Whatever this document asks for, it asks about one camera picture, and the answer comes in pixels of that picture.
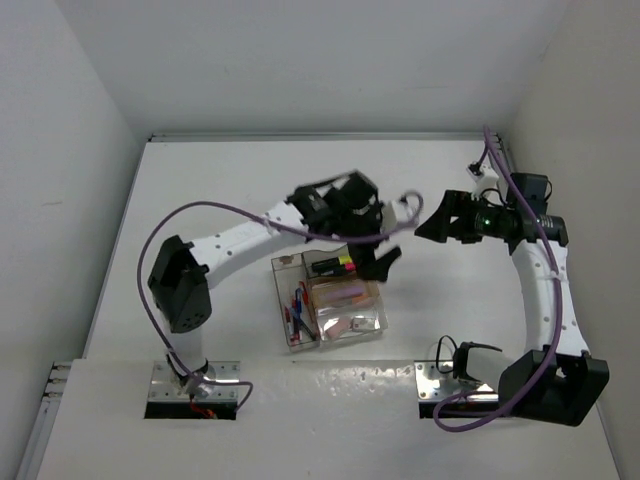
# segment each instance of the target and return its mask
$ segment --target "table surface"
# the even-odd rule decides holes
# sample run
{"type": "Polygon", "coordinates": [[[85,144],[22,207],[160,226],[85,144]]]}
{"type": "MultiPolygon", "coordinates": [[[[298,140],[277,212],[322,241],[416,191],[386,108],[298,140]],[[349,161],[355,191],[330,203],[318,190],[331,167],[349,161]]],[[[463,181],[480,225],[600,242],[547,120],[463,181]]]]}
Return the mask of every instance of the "table surface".
{"type": "MultiPolygon", "coordinates": [[[[212,292],[213,314],[203,327],[206,356],[241,361],[242,378],[257,384],[239,420],[209,426],[141,418],[151,365],[163,350],[137,297],[135,265],[166,213],[198,199],[264,212],[298,185],[357,168],[381,199],[421,191],[426,219],[445,189],[473,187],[465,167],[482,148],[480,140],[149,143],[87,360],[74,365],[40,478],[617,478],[595,409],[577,429],[509,420],[451,435],[418,421],[415,381],[398,372],[411,360],[433,358],[441,335],[522,354],[518,277],[496,240],[440,245],[399,235],[389,246],[399,243],[403,257],[381,287],[390,325],[382,338],[295,355],[285,343],[269,259],[250,265],[212,292]],[[393,381],[372,373],[381,365],[396,372],[393,381]],[[358,368],[368,368],[372,384],[354,383],[349,372],[358,368]],[[300,420],[292,423],[290,411],[300,420]],[[185,463],[186,471],[179,468],[185,463]]],[[[241,221],[211,208],[184,212],[152,244],[145,279],[164,238],[208,236],[241,221]]]]}

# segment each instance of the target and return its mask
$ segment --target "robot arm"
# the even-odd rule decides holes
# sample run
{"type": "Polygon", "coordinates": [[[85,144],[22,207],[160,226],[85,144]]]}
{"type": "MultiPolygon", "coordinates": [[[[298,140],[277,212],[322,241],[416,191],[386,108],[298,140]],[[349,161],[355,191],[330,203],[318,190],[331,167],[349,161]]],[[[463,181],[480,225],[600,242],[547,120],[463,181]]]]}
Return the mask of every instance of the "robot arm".
{"type": "MultiPolygon", "coordinates": [[[[394,247],[376,258],[375,250],[384,238],[381,234],[408,223],[416,214],[406,199],[380,202],[377,187],[360,172],[350,172],[300,186],[264,215],[224,232],[189,242],[179,236],[168,238],[147,283],[174,349],[191,371],[206,373],[199,327],[212,313],[209,290],[260,258],[331,235],[362,238],[362,242],[348,243],[356,273],[364,280],[384,282],[401,251],[394,247]],[[364,238],[375,236],[375,240],[364,238]]],[[[179,377],[186,377],[187,372],[172,367],[179,377]]]]}
{"type": "Polygon", "coordinates": [[[511,415],[577,426],[607,384],[609,370],[605,361],[591,357],[578,327],[566,273],[568,237],[564,221],[546,215],[546,177],[512,174],[550,241],[560,271],[560,275],[555,275],[532,220],[515,206],[511,192],[502,207],[484,199],[483,192],[495,187],[497,175],[489,166],[483,169],[477,175],[470,169],[472,175],[480,177],[481,188],[473,193],[447,190],[434,215],[418,227],[415,234],[440,243],[448,237],[462,243],[476,243],[485,236],[501,238],[507,243],[522,288],[526,353],[513,363],[498,348],[465,342],[454,354],[453,375],[461,380],[487,383],[498,392],[500,404],[513,398],[542,363],[551,344],[556,319],[553,279],[559,277],[562,335],[554,361],[536,386],[511,410],[511,415]]]}

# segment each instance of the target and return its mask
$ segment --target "white wall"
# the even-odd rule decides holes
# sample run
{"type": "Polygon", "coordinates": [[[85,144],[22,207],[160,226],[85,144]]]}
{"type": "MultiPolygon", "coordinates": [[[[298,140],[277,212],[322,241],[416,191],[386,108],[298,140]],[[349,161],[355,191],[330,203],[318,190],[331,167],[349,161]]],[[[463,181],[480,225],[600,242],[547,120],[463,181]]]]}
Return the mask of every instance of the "white wall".
{"type": "Polygon", "coordinates": [[[139,145],[53,0],[0,2],[0,478],[82,353],[139,145]]]}
{"type": "Polygon", "coordinates": [[[132,127],[507,125],[568,0],[57,0],[132,127]]]}
{"type": "Polygon", "coordinates": [[[572,290],[625,478],[640,478],[640,2],[581,0],[567,13],[512,128],[520,170],[548,174],[569,228],[572,290]]]}

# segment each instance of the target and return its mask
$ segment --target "wall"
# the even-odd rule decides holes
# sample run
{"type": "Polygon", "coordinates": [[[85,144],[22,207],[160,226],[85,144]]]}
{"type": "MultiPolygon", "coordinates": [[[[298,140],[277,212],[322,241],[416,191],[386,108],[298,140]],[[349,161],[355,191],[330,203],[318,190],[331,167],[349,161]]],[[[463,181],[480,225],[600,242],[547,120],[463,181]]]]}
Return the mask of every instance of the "wall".
{"type": "Polygon", "coordinates": [[[0,478],[82,353],[140,146],[50,0],[0,3],[0,478]]]}
{"type": "Polygon", "coordinates": [[[572,5],[511,130],[520,170],[553,180],[581,328],[611,381],[602,409],[624,478],[640,478],[640,2],[572,5]]]}
{"type": "Polygon", "coordinates": [[[57,0],[140,135],[507,125],[568,0],[57,0]]]}

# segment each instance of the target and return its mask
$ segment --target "gray wall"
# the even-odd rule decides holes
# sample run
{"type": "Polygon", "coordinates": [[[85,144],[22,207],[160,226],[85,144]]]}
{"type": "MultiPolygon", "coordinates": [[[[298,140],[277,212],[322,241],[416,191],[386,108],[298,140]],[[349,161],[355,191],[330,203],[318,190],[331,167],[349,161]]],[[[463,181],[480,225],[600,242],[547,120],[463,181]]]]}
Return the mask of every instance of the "gray wall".
{"type": "Polygon", "coordinates": [[[567,13],[511,131],[521,170],[548,174],[569,228],[580,326],[611,381],[602,406],[624,478],[640,478],[640,2],[567,13]]]}
{"type": "Polygon", "coordinates": [[[0,478],[82,353],[139,145],[52,0],[0,3],[0,478]]]}
{"type": "Polygon", "coordinates": [[[57,0],[157,131],[505,127],[568,0],[57,0]]]}

